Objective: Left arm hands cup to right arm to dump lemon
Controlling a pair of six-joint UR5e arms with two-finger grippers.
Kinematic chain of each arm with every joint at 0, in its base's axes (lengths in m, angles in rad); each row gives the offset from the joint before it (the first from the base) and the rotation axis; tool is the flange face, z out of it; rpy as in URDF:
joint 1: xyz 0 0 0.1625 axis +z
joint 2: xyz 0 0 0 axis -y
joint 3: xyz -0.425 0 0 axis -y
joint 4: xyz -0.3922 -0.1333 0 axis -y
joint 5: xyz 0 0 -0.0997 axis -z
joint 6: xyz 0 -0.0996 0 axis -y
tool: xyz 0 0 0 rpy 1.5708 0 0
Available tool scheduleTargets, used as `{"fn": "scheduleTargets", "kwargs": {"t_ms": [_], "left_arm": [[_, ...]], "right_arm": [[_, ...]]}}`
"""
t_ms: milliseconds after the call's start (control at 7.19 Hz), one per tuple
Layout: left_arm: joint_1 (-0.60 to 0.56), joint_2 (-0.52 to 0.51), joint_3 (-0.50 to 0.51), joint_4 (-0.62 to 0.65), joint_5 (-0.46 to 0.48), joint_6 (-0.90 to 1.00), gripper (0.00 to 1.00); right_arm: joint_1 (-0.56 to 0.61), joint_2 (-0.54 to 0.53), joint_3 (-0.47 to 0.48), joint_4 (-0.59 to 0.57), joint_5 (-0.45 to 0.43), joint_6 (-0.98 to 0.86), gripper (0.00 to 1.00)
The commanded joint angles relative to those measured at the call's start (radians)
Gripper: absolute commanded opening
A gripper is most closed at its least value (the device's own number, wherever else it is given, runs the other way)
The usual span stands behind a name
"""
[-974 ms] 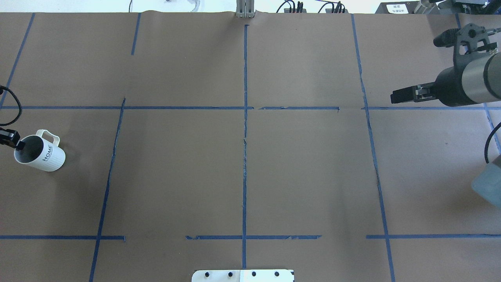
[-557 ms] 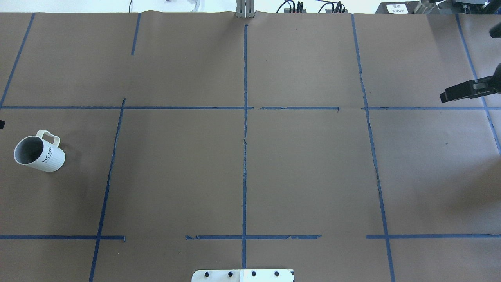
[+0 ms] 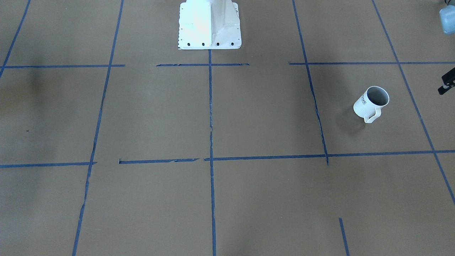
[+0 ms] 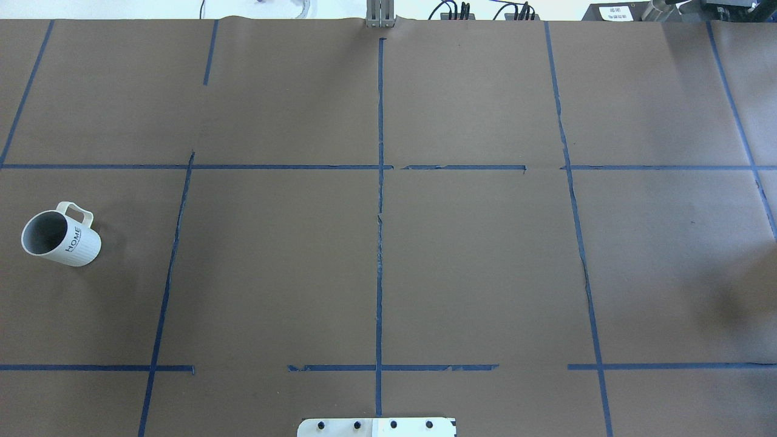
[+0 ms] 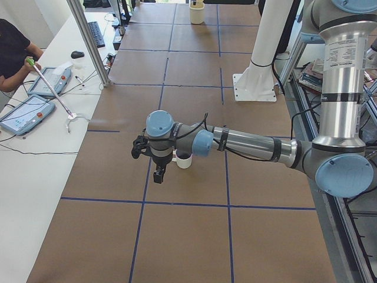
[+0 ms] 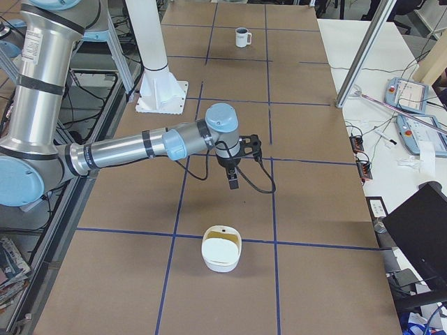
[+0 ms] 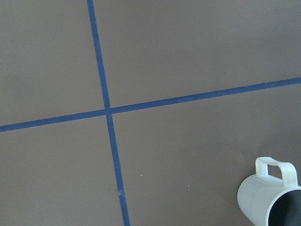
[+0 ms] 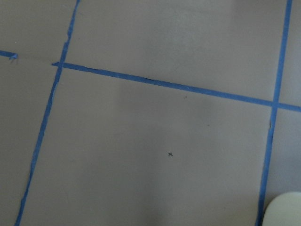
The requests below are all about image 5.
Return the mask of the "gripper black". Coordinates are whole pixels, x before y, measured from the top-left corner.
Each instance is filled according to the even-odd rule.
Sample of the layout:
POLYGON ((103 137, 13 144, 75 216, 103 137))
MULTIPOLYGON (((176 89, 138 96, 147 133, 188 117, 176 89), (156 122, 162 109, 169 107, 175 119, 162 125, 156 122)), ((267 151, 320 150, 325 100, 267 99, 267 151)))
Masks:
POLYGON ((153 162, 156 165, 156 169, 153 173, 154 183, 163 183, 166 166, 171 162, 171 155, 167 156, 153 156, 153 162))

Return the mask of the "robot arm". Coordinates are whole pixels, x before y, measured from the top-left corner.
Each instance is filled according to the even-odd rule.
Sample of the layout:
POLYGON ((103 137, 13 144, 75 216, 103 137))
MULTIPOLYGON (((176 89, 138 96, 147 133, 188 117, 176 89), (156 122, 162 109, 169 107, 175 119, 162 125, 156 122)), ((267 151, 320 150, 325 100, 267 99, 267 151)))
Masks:
POLYGON ((302 35, 325 45, 319 134, 312 141, 281 139, 214 127, 186 125, 158 110, 148 115, 142 152, 156 164, 161 183, 173 153, 207 156, 212 148, 258 162, 279 162, 312 179, 332 196, 353 198, 372 187, 376 169, 359 136, 366 44, 376 28, 375 1, 306 1, 302 35))

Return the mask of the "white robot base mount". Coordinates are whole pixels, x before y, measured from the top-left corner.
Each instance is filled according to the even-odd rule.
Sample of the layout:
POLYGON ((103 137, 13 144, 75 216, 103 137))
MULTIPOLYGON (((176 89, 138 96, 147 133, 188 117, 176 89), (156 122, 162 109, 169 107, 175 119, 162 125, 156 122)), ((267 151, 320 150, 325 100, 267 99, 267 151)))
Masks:
POLYGON ((275 102, 272 67, 274 57, 290 14, 296 15, 293 0, 266 0, 249 66, 233 74, 236 101, 275 102))

